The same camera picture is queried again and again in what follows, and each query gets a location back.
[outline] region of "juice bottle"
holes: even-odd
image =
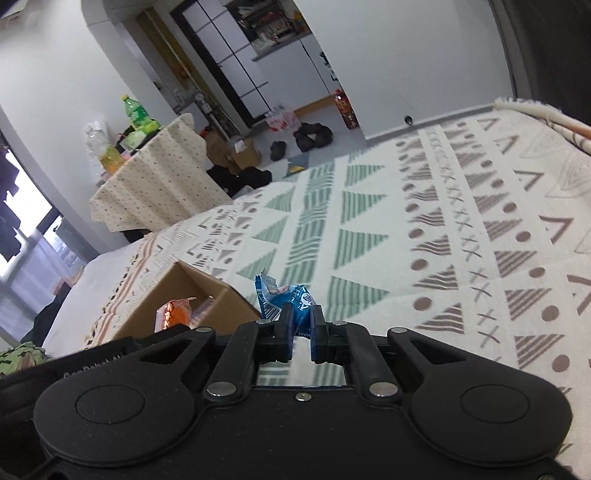
[[[160,124],[150,118],[146,109],[137,100],[129,98],[129,95],[121,97],[125,104],[125,114],[136,130],[141,130],[146,135],[160,129]]]

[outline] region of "window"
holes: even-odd
[[[33,328],[35,316],[50,304],[63,283],[81,272],[84,262],[61,240],[59,211],[37,189],[0,134],[0,155],[18,170],[18,191],[6,205],[21,224],[15,231],[18,255],[0,255],[0,337],[17,345]]]

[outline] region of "table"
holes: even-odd
[[[90,216],[112,232],[160,231],[230,202],[207,175],[206,143],[184,113],[142,147],[90,199]]]

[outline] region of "bed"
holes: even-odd
[[[575,418],[558,461],[588,478],[591,161],[573,144],[584,140],[559,128],[494,110],[180,222],[99,257],[100,268],[91,263],[44,347],[65,355],[109,341],[177,260],[254,305],[254,276],[267,268],[280,284],[308,285],[329,321],[376,335],[408,327],[549,380]],[[101,291],[93,274],[102,275]],[[88,305],[82,292],[87,298],[90,288],[96,300]],[[308,348],[299,339],[295,360],[265,366],[259,381],[344,381],[340,367],[306,359]]]

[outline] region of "bottle on table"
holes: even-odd
[[[146,135],[149,135],[160,129],[161,125],[153,118],[150,118],[141,103],[129,98],[129,95],[123,95],[121,98],[125,104],[125,114],[136,130],[141,130]]]

